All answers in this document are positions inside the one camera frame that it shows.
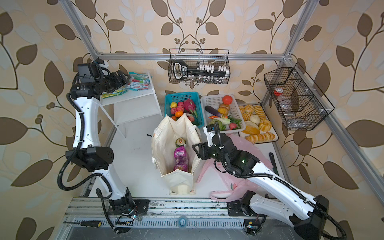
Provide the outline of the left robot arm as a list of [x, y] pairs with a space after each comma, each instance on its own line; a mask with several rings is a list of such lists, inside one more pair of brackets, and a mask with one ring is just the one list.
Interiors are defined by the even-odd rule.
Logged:
[[[106, 62], [101, 59], [88, 64], [78, 64], [78, 73], [66, 95], [76, 111], [75, 139], [73, 146], [66, 151], [67, 160], [59, 171], [57, 183], [61, 190], [71, 191], [97, 177], [103, 182], [108, 194], [104, 196], [100, 189], [96, 189], [96, 193], [103, 203], [109, 203], [114, 215], [135, 217], [148, 212], [150, 201], [133, 199], [130, 190], [122, 183], [113, 166], [112, 148], [101, 145], [97, 126], [101, 96], [125, 85], [127, 77], [121, 71], [111, 72]], [[63, 176], [70, 163], [86, 169], [90, 175], [78, 184], [68, 187], [64, 185]]]

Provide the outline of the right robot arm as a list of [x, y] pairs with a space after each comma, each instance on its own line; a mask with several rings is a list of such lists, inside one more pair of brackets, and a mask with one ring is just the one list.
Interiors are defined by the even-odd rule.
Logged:
[[286, 182], [253, 154], [239, 150], [232, 139], [220, 131], [218, 123], [204, 127], [207, 141], [193, 145], [201, 160], [213, 159], [222, 167], [219, 171], [237, 179], [249, 180], [271, 193], [267, 199], [247, 191], [240, 201], [240, 211], [246, 216], [261, 214], [279, 220], [304, 240], [346, 240], [346, 231], [328, 213], [329, 200], [322, 195], [307, 194]]

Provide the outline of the purple snack bag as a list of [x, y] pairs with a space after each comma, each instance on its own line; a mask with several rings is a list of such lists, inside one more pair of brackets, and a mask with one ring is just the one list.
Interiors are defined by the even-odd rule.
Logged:
[[185, 147], [176, 148], [174, 151], [174, 171], [188, 171], [189, 159]]

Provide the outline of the cream canvas tote bag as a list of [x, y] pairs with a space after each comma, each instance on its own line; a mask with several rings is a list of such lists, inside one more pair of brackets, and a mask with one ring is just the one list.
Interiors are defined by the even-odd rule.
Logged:
[[183, 114], [177, 120], [165, 116], [152, 136], [153, 163], [171, 195], [194, 195], [195, 172], [201, 159], [193, 146], [201, 143], [199, 129]]

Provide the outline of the teal plastic fruit basket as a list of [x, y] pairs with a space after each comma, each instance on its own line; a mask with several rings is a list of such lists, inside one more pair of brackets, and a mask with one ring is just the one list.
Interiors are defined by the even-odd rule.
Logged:
[[165, 97], [164, 116], [174, 120], [185, 114], [198, 128], [204, 126], [203, 111], [200, 96], [197, 92], [184, 92], [168, 94]]

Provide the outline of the green label can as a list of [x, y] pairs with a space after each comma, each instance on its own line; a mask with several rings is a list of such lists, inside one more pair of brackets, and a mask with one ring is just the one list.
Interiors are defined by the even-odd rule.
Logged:
[[186, 146], [186, 140], [183, 139], [183, 138], [178, 138], [175, 142], [176, 144], [176, 147], [179, 148], [179, 147], [185, 147]]

